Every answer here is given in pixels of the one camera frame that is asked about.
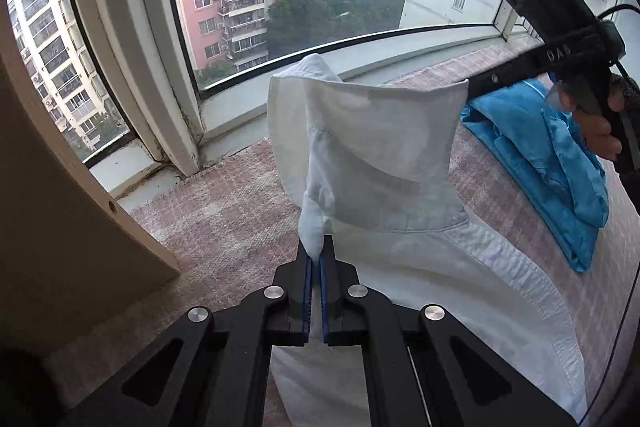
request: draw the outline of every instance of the folded blue garment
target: folded blue garment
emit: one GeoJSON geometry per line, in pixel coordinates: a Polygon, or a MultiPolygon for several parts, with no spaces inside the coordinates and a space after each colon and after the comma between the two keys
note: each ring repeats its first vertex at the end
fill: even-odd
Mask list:
{"type": "Polygon", "coordinates": [[[476,98],[462,110],[462,123],[516,180],[571,267],[587,272],[609,217],[605,173],[571,115],[547,105],[547,91],[526,80],[476,98]]]}

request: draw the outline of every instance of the triangular cutout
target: triangular cutout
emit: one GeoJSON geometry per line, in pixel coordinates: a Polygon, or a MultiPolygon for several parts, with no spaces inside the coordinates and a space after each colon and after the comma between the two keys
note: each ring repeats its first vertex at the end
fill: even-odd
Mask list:
{"type": "Polygon", "coordinates": [[[166,344],[123,384],[122,393],[149,406],[157,405],[180,355],[182,344],[180,339],[173,339],[166,344]]]}
{"type": "Polygon", "coordinates": [[[511,384],[462,339],[451,337],[449,344],[477,405],[488,405],[511,394],[511,384]]]}

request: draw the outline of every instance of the white garment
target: white garment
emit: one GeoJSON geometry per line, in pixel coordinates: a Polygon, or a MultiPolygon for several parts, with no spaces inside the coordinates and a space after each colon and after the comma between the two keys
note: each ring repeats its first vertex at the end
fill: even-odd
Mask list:
{"type": "MultiPolygon", "coordinates": [[[[439,303],[579,420],[584,362],[569,312],[545,273],[467,210],[449,183],[466,82],[428,92],[345,84],[319,55],[271,79],[278,174],[302,207],[300,238],[322,236],[360,282],[394,303],[439,303]]],[[[271,370],[295,427],[369,425],[357,347],[274,348],[271,370]]]]}

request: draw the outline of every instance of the wooden panel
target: wooden panel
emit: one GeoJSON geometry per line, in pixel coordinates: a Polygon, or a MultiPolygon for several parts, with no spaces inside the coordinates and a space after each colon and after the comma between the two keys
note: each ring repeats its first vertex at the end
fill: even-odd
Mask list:
{"type": "Polygon", "coordinates": [[[158,289],[174,256],[113,201],[33,89],[0,9],[0,343],[45,354],[158,289]]]}

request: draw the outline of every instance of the human hand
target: human hand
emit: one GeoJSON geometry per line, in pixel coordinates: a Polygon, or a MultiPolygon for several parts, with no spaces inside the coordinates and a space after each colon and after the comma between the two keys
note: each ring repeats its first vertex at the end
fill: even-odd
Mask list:
{"type": "MultiPolygon", "coordinates": [[[[615,161],[616,156],[622,152],[620,140],[611,136],[611,126],[606,118],[588,114],[577,108],[575,99],[569,93],[559,93],[560,103],[565,110],[574,114],[574,120],[580,124],[582,137],[589,149],[594,154],[606,160],[615,161]]],[[[613,87],[609,95],[609,107],[615,112],[625,108],[625,96],[620,87],[613,87]]]]}

